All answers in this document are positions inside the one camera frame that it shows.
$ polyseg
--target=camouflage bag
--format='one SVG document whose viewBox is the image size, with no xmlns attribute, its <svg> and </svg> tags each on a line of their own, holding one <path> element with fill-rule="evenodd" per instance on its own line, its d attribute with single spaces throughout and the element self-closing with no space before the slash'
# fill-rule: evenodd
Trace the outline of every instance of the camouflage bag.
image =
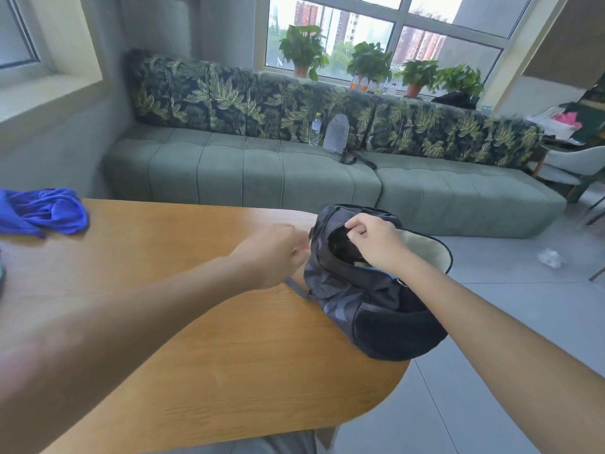
<svg viewBox="0 0 605 454">
<path fill-rule="evenodd" d="M 311 257 L 304 271 L 309 297 L 369 357 L 394 361 L 419 357 L 447 333 L 404 282 L 368 265 L 349 240 L 344 224 L 360 212 L 390 221 L 411 251 L 445 274 L 450 271 L 450 250 L 433 237 L 403 229 L 395 215 L 369 207 L 329 205 L 310 232 Z"/>
</svg>

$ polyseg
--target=window sill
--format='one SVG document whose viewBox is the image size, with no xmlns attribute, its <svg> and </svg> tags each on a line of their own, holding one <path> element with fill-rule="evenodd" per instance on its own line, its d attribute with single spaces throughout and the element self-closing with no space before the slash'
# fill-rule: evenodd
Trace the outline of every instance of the window sill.
<svg viewBox="0 0 605 454">
<path fill-rule="evenodd" d="M 0 89 L 5 148 L 48 129 L 106 92 L 103 80 L 56 74 Z"/>
</svg>

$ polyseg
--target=gray pants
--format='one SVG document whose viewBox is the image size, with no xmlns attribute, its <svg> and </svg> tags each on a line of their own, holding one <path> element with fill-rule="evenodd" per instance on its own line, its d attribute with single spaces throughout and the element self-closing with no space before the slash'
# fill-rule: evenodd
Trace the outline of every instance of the gray pants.
<svg viewBox="0 0 605 454">
<path fill-rule="evenodd" d="M 162 454 L 316 454 L 313 430 L 206 444 Z"/>
</svg>

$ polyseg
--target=blue cloth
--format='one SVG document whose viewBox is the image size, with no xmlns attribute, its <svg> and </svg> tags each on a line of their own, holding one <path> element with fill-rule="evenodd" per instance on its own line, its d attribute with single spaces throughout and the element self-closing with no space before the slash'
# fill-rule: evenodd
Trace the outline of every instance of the blue cloth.
<svg viewBox="0 0 605 454">
<path fill-rule="evenodd" d="M 72 189 L 0 189 L 0 234 L 44 237 L 42 228 L 75 234 L 87 227 L 88 214 Z"/>
</svg>

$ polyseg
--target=hand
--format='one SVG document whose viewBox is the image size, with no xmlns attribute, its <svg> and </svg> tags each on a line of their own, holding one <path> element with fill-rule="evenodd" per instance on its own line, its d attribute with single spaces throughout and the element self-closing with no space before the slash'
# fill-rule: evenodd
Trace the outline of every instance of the hand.
<svg viewBox="0 0 605 454">
<path fill-rule="evenodd" d="M 402 252 L 408 250 L 392 223 L 367 213 L 359 213 L 344 226 L 350 229 L 347 234 L 349 240 L 368 263 L 389 274 L 397 271 Z"/>
<path fill-rule="evenodd" d="M 230 258 L 249 271 L 253 289 L 282 283 L 307 261 L 308 234 L 291 224 L 274 224 L 248 237 Z"/>
</svg>

